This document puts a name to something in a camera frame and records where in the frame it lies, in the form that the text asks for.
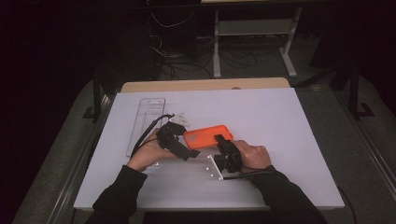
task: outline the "table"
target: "table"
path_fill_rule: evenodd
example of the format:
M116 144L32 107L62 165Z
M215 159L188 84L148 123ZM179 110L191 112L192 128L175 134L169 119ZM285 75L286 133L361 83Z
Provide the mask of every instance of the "table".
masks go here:
M113 183L121 165L129 160L125 152L140 99L158 97L166 99L168 113L185 113L191 123L188 130L224 124L235 139L267 146L275 167L299 185L315 206L343 207L297 95L288 86L283 78L125 84L111 108L74 207L92 209L100 193ZM211 177L205 169L206 156L214 154L219 154L218 150L210 147L196 159L165 160L149 167L138 207L147 211L268 208L248 180L218 181Z

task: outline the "dark background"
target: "dark background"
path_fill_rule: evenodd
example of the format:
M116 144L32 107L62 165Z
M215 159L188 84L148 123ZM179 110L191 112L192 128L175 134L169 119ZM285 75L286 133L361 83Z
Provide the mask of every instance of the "dark background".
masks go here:
M96 6L111 7L109 4L116 4L114 2L97 1ZM99 19L110 21L117 15L115 21L122 23L121 29L134 27L131 31L135 32L130 36L147 41L142 23L136 25L134 22L144 18L144 14L122 13L120 16L120 13L81 10L76 9L72 2L60 0L7 0L1 4L0 209L4 213L0 216L0 223L9 223L78 93L92 80L98 60L110 64L112 71L119 69L119 74L123 74L122 77L104 74L101 80L102 85L108 87L107 92L114 91L124 81L154 80L155 76L142 74L141 68L125 68L111 62L108 55L99 59L96 54L92 55L101 51L92 43L90 33ZM80 6L90 7L91 4L81 2ZM197 13L194 24L197 29L187 32L187 35L210 33L213 21L207 18L212 18L212 13ZM234 12L228 14L230 18L233 15ZM340 58L352 55L360 74L375 84L384 102L396 114L395 26L391 7L379 2L358 6L306 7L297 33L323 34L312 62L314 66L326 68ZM112 34L110 40L98 39L104 42L104 46L109 42L125 46L126 40L118 38L120 33L117 31L102 27L99 34ZM99 34L95 33L95 37L103 37ZM126 49L145 52L144 49L135 49L131 43ZM126 62L139 60L133 54L126 55L121 51L119 54L119 58ZM147 53L146 58L154 60L152 57ZM156 71L152 64L145 66Z

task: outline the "person's right hand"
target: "person's right hand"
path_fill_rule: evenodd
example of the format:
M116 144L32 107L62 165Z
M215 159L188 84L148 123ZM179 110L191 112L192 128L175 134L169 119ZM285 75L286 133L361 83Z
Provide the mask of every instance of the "person's right hand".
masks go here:
M233 144L242 154L242 173L262 170L271 165L271 158L265 147L253 147L244 140L234 141Z

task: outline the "floor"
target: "floor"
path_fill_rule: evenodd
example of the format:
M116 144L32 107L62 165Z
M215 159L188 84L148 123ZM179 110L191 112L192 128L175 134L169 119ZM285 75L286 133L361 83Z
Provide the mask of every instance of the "floor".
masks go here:
M201 41L210 44L211 39ZM293 85L320 71L309 66L318 43L318 38L313 36L298 36L290 49L298 74L296 78L288 77L277 51L277 46L283 43L282 38L248 37L226 42L220 47L222 78L285 77ZM210 51L201 55L198 62L175 58L169 64L172 66L163 66L159 79L209 78L213 70ZM386 166L388 170L396 170L396 118L378 98L375 87L361 78L360 103L368 104L375 115L355 120L347 110L348 86L343 91L332 91L331 80L332 74L329 74L307 88L296 89L334 181L350 200L348 203L344 197L345 208L323 211L323 214L331 224L354 223L353 214L360 224L394 224L396 197L389 184L394 177L388 175L390 181L386 181L384 174ZM110 106L111 102L105 99L104 115ZM72 207L89 163L91 147L106 121L106 116L96 123L84 119L89 107L92 107L91 83L76 99L14 223L79 224L90 215L90 212ZM376 153L384 161L374 158ZM142 223L144 215L144 212L137 212L130 223Z

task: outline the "person's left hand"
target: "person's left hand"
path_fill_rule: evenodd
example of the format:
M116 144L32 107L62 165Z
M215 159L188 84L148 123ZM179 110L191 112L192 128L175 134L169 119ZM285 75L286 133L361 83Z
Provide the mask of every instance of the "person's left hand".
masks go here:
M143 145L136 151L128 163L126 163L127 166L136 171L143 172L157 161L177 158L172 152L160 147L156 134L158 130L159 129L154 130L154 132L142 143Z

